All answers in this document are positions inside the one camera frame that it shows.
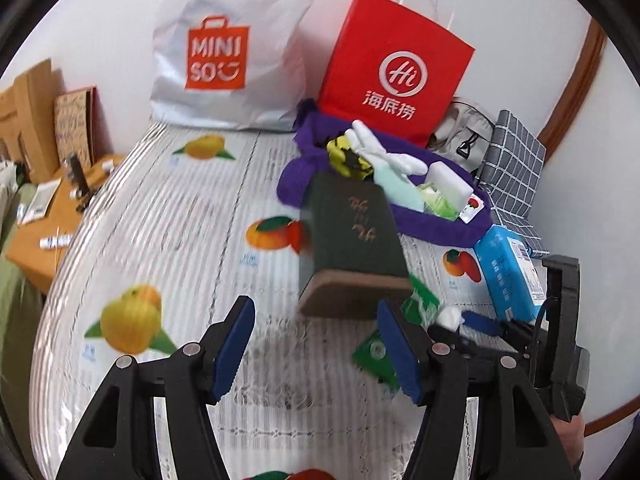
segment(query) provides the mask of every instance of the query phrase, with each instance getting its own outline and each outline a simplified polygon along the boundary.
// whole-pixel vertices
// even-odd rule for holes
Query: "green packet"
[[[414,293],[402,304],[401,310],[409,323],[426,330],[436,319],[440,301],[414,275],[410,274],[409,279]],[[387,384],[392,390],[398,390],[398,379],[378,330],[360,343],[351,359],[357,367],[378,378],[379,382]]]
[[[442,193],[433,185],[433,182],[420,184],[418,189],[424,199],[425,212],[439,216],[445,220],[453,221],[458,218],[458,211],[444,198]]]

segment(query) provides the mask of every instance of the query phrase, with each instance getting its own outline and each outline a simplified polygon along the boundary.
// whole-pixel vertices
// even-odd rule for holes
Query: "red paper bag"
[[[391,0],[353,0],[322,82],[324,113],[425,147],[473,47]]]

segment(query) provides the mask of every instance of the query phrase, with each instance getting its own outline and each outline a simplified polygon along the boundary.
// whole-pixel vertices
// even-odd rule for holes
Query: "gray backpack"
[[[478,104],[454,97],[429,138],[427,149],[472,173],[484,159],[494,126]]]

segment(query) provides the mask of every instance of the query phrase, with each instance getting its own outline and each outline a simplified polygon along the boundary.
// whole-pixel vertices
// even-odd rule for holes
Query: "white wall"
[[[604,475],[629,438],[636,416],[638,412],[584,439],[584,457],[580,465],[582,480],[599,480]]]
[[[96,84],[115,151],[146,130],[151,37],[162,0],[61,0],[0,80],[46,57],[67,89]],[[350,0],[316,0],[303,21],[308,91],[316,95]],[[546,123],[573,69],[589,17],[575,0],[458,0],[452,31],[476,47],[459,94],[496,114],[510,108],[532,131]]]
[[[580,259],[578,343],[591,353],[585,417],[640,395],[640,88],[612,44],[584,107],[546,165],[530,218]]]

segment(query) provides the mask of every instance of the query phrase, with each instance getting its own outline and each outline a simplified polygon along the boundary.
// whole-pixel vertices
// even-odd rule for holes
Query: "blue tissue box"
[[[546,295],[520,237],[494,225],[474,249],[498,319],[536,319]]]

